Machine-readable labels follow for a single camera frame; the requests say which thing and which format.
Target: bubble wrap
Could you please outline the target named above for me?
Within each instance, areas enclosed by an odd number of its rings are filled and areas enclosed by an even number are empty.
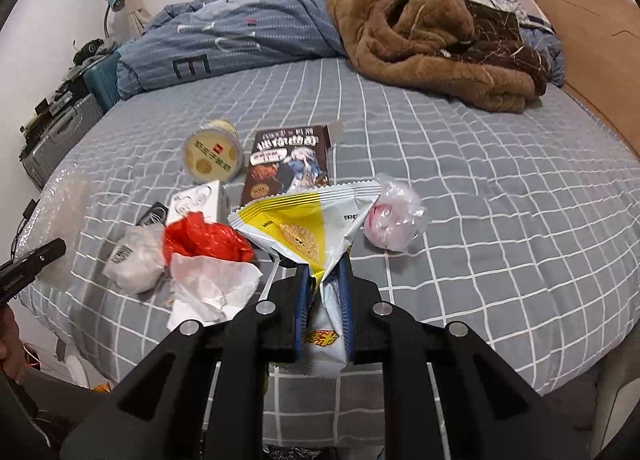
[[[89,178],[76,165],[57,170],[47,182],[15,253],[21,258],[55,238],[65,241],[65,255],[49,263],[37,276],[42,283],[61,291],[71,285],[71,267],[92,193]]]

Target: gray suitcase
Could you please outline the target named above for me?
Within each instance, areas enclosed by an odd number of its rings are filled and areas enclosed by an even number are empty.
[[[39,190],[80,139],[102,118],[93,94],[67,108],[43,133],[40,142],[22,161],[22,166]]]

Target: snack box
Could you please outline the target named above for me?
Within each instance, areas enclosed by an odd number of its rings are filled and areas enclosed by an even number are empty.
[[[219,180],[192,187],[171,197],[166,224],[177,222],[190,211],[202,211],[205,222],[228,224],[229,199]]]
[[[267,196],[327,185],[326,153],[341,136],[340,121],[256,132],[240,206]]]

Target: yellow snack bag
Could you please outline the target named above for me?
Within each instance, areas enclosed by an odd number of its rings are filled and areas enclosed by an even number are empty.
[[[308,263],[320,285],[380,195],[375,180],[258,199],[229,216],[231,227],[268,253]]]

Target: plastic bag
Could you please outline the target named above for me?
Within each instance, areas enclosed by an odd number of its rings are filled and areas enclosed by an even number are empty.
[[[66,291],[71,286],[71,267],[92,193],[89,178],[76,164],[58,170],[47,182],[18,239],[18,259],[55,238],[65,241],[65,255],[49,263],[37,276],[49,287]]]
[[[163,232],[160,224],[127,227],[102,273],[126,294],[152,289],[164,271]]]
[[[171,255],[212,256],[230,262],[250,262],[254,259],[251,244],[239,232],[224,224],[208,224],[201,211],[167,226],[164,232],[164,258],[171,264]]]
[[[176,254],[171,277],[175,300],[166,325],[173,331],[187,319],[206,325],[235,318],[255,294],[262,273],[253,263]]]
[[[380,174],[380,198],[364,222],[364,234],[376,247],[406,251],[425,230],[422,199],[411,186]]]
[[[287,367],[308,375],[337,377],[347,366],[345,344],[338,278],[330,276],[320,285],[320,303],[311,306],[300,359]]]

